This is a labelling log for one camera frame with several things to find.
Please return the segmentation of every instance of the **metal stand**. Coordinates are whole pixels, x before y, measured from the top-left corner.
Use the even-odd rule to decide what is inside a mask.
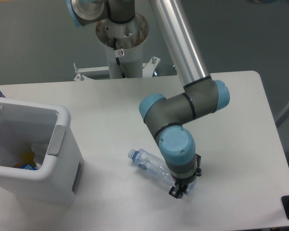
[[[281,110],[281,112],[277,115],[275,124],[278,128],[282,123],[285,122],[285,120],[289,117],[289,102],[286,104],[286,106]]]
[[[160,62],[160,58],[153,56],[148,63],[143,64],[143,78],[157,76],[156,75],[156,67]],[[74,81],[84,81],[84,80],[92,80],[92,79],[105,79],[105,75],[109,75],[108,66],[101,67],[91,67],[91,68],[81,68],[78,69],[76,67],[76,63],[74,63],[75,73],[77,74],[74,78]]]

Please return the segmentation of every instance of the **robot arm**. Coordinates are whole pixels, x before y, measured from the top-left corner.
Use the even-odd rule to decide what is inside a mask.
[[[135,15],[134,0],[99,0],[94,4],[88,4],[92,0],[69,1],[73,14],[77,12],[75,2],[86,1],[84,5],[95,6],[95,12],[99,12],[95,14],[95,21],[109,18],[121,25]],[[226,107],[230,95],[225,84],[220,80],[213,81],[204,66],[180,0],[149,1],[185,92],[169,99],[161,94],[149,95],[141,101],[139,111],[175,180],[176,187],[169,193],[182,198],[188,184],[201,175],[195,141],[182,125]],[[124,16],[117,14],[120,11],[125,12]],[[80,13],[77,15],[83,20],[89,19]]]

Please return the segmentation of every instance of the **yellow object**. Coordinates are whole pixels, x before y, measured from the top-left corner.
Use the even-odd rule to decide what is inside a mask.
[[[27,152],[27,153],[22,153],[21,159],[24,163],[29,164],[33,167],[36,167],[37,165],[33,161],[35,156],[35,153],[33,151]]]

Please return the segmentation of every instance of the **black cable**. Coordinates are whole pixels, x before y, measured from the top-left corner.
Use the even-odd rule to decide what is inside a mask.
[[[116,38],[114,38],[113,47],[114,47],[114,51],[117,50],[117,39]],[[125,73],[124,73],[124,71],[122,69],[122,65],[121,65],[119,57],[116,57],[116,62],[118,64],[119,68],[120,68],[122,78],[126,78]]]

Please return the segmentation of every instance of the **light blue joint cap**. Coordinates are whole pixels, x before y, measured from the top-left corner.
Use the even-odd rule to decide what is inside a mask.
[[[143,120],[145,119],[145,115],[150,110],[150,108],[155,104],[158,100],[165,99],[162,94],[151,94],[145,97],[139,104],[139,112]]]
[[[173,165],[185,165],[196,155],[196,144],[191,133],[179,125],[163,131],[159,149],[164,159]]]
[[[215,80],[218,89],[218,103],[215,111],[226,107],[230,102],[230,93],[228,87],[221,80]]]
[[[74,15],[74,12],[73,12],[73,9],[72,9],[71,0],[66,0],[66,4],[67,4],[67,8],[68,8],[69,14],[71,15],[75,25],[76,26],[82,26],[82,24],[80,24],[80,22],[77,20],[76,16]]]

